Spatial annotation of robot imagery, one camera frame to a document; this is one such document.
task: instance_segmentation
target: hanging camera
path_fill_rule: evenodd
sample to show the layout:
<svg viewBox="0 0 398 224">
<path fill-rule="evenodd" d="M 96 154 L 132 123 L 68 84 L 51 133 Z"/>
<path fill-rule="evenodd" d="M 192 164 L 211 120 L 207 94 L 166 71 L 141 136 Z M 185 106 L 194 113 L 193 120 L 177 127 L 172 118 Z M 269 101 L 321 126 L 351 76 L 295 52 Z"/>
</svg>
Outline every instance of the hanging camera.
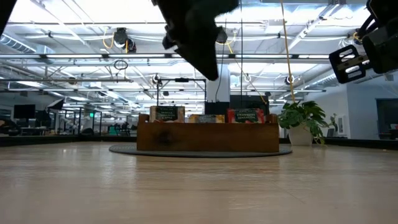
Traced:
<svg viewBox="0 0 398 224">
<path fill-rule="evenodd" d="M 126 50 L 126 53 L 136 53 L 137 52 L 137 47 L 136 43 L 129 38 L 127 35 L 127 29 L 126 28 L 117 28 L 116 32 L 113 35 L 113 40 L 115 46 Z"/>
</svg>

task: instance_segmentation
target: computer monitor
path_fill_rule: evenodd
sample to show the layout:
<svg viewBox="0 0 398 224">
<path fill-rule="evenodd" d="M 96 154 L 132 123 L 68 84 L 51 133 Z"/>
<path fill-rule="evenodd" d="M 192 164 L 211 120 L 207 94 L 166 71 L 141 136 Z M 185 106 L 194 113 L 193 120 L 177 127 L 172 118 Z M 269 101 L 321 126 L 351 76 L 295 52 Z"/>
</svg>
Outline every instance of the computer monitor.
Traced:
<svg viewBox="0 0 398 224">
<path fill-rule="evenodd" d="M 35 118 L 36 105 L 14 105 L 14 119 Z"/>
</svg>

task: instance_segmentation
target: desk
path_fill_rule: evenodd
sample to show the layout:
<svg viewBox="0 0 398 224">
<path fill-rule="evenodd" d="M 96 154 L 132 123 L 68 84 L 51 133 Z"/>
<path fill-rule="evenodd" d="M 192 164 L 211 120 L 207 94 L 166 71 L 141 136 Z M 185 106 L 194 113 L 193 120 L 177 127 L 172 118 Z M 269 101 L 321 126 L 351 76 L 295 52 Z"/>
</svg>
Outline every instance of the desk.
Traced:
<svg viewBox="0 0 398 224">
<path fill-rule="evenodd" d="M 21 136 L 34 136 L 36 133 L 39 136 L 44 136 L 46 131 L 50 131 L 49 128 L 21 128 Z"/>
</svg>

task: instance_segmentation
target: spotlight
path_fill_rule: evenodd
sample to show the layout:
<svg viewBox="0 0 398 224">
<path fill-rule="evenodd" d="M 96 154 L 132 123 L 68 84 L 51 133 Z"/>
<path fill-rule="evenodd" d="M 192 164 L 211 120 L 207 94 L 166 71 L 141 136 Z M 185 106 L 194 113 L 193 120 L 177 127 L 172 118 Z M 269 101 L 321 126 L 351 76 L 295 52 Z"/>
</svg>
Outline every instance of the spotlight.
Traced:
<svg viewBox="0 0 398 224">
<path fill-rule="evenodd" d="M 285 77 L 285 84 L 290 85 L 289 77 Z"/>
</svg>

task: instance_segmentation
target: red package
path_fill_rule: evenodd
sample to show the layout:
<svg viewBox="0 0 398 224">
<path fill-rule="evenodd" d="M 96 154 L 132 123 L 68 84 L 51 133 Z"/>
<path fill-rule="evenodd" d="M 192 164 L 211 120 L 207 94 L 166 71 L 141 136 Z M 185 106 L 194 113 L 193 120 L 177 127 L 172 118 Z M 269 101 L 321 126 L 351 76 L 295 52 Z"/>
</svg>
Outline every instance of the red package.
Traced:
<svg viewBox="0 0 398 224">
<path fill-rule="evenodd" d="M 262 109 L 228 109 L 228 122 L 264 124 L 264 111 Z"/>
</svg>

